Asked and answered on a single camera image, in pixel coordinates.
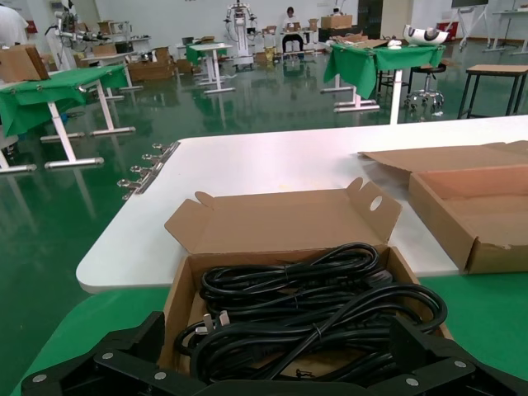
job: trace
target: green tablecloth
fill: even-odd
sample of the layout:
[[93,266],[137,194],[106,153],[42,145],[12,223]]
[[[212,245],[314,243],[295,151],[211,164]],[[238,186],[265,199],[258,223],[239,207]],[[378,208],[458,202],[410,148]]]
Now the green tablecloth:
[[105,88],[126,87],[124,66],[79,68],[53,74],[49,80],[21,82],[0,90],[4,134],[24,134],[50,120],[49,101],[54,101],[59,111],[85,104],[87,98],[78,87],[97,80],[101,80]]
[[[189,62],[191,62],[192,64],[199,65],[200,64],[200,59],[204,58],[206,55],[205,55],[205,52],[197,51],[195,49],[192,49],[191,47],[193,45],[197,45],[197,44],[187,44],[186,45],[186,57],[187,57],[187,60]],[[226,49],[217,49],[216,52],[218,52],[218,55],[227,55],[228,54],[227,48]]]
[[[528,380],[528,274],[421,278],[446,301],[455,340],[485,364]],[[59,325],[24,378],[89,351],[108,332],[163,310],[168,289],[118,290],[83,301]],[[12,396],[20,395],[20,385]]]
[[400,70],[430,64],[438,66],[444,54],[444,46],[403,47],[402,49],[356,49],[349,45],[332,45],[332,53],[324,82],[338,74],[357,88],[361,97],[368,98],[375,88],[379,71]]

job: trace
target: seated person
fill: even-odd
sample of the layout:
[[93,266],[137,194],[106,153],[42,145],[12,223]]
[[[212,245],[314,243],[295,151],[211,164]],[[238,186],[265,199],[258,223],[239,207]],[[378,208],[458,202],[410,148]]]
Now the seated person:
[[[288,7],[288,17],[284,19],[284,23],[282,24],[282,28],[284,31],[286,31],[286,28],[288,26],[293,26],[294,23],[299,22],[297,18],[294,16],[294,8]],[[299,42],[299,50],[302,52],[304,47],[304,41],[303,38],[300,35],[285,35],[284,39],[282,39],[282,53],[286,54],[286,43],[290,41],[298,41]]]

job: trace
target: open cardboard box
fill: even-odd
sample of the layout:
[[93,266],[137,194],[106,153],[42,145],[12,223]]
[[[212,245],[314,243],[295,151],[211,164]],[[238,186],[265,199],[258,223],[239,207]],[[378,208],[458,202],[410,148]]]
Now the open cardboard box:
[[409,204],[470,274],[528,271],[528,142],[363,153],[412,173]]
[[[177,335],[206,313],[199,296],[202,274],[215,266],[287,265],[318,257],[331,248],[364,242],[379,251],[381,265],[400,282],[418,283],[397,248],[388,247],[401,206],[376,184],[356,179],[346,189],[254,196],[212,197],[197,192],[165,228],[191,254],[180,266],[165,305],[165,344],[159,365],[189,374],[189,358],[173,350]],[[422,316],[426,317],[423,308]],[[446,327],[440,336],[450,337]],[[297,368],[322,375],[350,361],[333,352],[296,361]]]
[[460,270],[528,271],[528,165],[413,173],[409,195]]

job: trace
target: white table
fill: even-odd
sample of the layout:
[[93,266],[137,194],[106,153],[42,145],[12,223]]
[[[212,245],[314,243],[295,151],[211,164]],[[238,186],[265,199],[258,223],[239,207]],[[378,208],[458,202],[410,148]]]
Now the white table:
[[[132,84],[132,80],[130,79],[130,73],[128,64],[126,63],[126,57],[135,55],[135,52],[126,52],[123,54],[113,54],[113,55],[105,55],[105,56],[88,56],[84,59],[82,59],[83,62],[93,63],[93,62],[99,62],[100,66],[110,66],[112,64],[122,64],[125,66],[125,75],[126,75],[126,82],[127,87],[120,88],[121,91],[137,91],[139,89],[143,89],[143,86],[138,85],[134,86]],[[106,91],[108,92],[108,97],[106,97],[107,100],[120,100],[123,99],[123,96],[114,96],[112,94],[111,88],[107,88]]]
[[[493,47],[491,49],[487,49],[486,52],[493,52],[493,51],[503,51],[505,50],[504,47],[497,48],[498,43],[498,35],[501,32],[502,24],[503,22],[507,20],[521,20],[525,18],[524,24],[526,25],[528,23],[528,11],[503,11],[503,12],[494,12],[493,15],[499,15],[499,27],[497,29],[497,34],[495,35],[495,39],[493,40]],[[528,54],[528,38],[524,41],[524,44],[522,45],[522,50],[520,52],[514,52],[511,55],[525,55]]]
[[222,77],[220,76],[220,69],[218,65],[218,50],[225,50],[233,47],[232,45],[218,43],[218,44],[198,44],[192,45],[191,48],[204,52],[207,56],[207,81],[201,82],[199,85],[213,85],[216,84],[216,89],[205,91],[206,94],[232,92],[236,88],[222,88]]
[[407,202],[408,177],[360,151],[526,139],[528,116],[184,139],[146,192],[132,196],[80,262],[83,289],[167,286],[182,246],[163,227],[196,191],[212,196],[343,188],[373,180],[403,205],[390,243],[418,276],[457,274]]

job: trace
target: rolling stool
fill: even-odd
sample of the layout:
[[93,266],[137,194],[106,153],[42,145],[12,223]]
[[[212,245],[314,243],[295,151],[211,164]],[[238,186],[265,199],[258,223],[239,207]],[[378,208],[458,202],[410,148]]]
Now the rolling stool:
[[[416,68],[411,68],[411,77],[409,77],[409,88],[407,99],[405,99],[405,106],[410,106],[411,110],[416,110],[417,104],[413,103],[418,101],[419,98],[422,99],[422,106],[427,106],[429,99],[432,99],[431,110],[436,111],[444,106],[444,95],[440,91],[431,90],[431,77],[436,80],[435,74],[444,73],[447,70],[447,66],[444,64],[439,64],[437,68],[433,68],[430,65],[420,66]],[[413,87],[413,74],[415,73],[425,73],[426,74],[426,85],[423,89],[419,91],[412,91]]]

